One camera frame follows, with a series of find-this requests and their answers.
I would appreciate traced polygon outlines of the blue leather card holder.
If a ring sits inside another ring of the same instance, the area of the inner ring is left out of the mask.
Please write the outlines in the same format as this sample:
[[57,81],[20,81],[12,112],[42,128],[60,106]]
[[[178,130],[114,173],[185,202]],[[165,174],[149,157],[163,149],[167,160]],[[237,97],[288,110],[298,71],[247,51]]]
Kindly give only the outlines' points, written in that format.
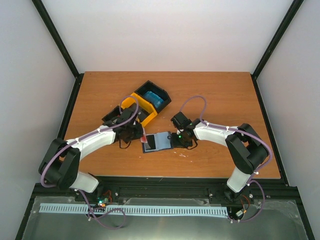
[[154,134],[147,134],[147,135],[154,135],[155,138],[155,150],[145,150],[145,143],[142,143],[142,152],[143,153],[152,153],[152,152],[159,152],[164,150],[170,150],[173,149],[172,143],[171,143],[171,132],[170,131],[164,131],[164,132],[158,132]]

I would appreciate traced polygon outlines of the black credit card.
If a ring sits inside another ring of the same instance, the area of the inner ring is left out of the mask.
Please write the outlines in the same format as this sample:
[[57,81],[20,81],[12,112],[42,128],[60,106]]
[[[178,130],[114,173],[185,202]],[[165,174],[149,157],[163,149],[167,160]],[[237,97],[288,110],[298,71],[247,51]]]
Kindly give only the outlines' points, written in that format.
[[156,149],[155,135],[150,134],[146,136],[147,142],[144,144],[144,149],[146,151],[153,151]]

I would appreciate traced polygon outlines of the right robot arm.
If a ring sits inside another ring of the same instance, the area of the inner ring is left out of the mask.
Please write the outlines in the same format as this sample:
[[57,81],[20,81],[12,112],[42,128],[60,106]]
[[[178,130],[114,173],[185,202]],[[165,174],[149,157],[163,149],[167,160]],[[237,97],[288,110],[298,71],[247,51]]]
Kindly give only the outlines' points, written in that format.
[[181,111],[170,121],[177,130],[177,133],[171,135],[175,148],[191,150],[198,141],[209,141],[228,148],[235,168],[226,184],[234,193],[241,192],[253,176],[259,173],[265,160],[273,157],[271,148],[247,123],[229,127],[199,118],[192,121]]

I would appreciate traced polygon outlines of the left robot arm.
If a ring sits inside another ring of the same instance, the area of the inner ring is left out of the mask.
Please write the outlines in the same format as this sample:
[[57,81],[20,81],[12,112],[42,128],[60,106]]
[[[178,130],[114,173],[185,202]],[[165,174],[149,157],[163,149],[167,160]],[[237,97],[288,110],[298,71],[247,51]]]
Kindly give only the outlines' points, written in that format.
[[103,198],[104,188],[99,180],[79,170],[82,159],[96,150],[116,142],[130,143],[143,135],[137,121],[138,110],[125,108],[97,129],[74,139],[54,139],[39,166],[41,185],[60,190],[75,189],[86,192],[92,201]]

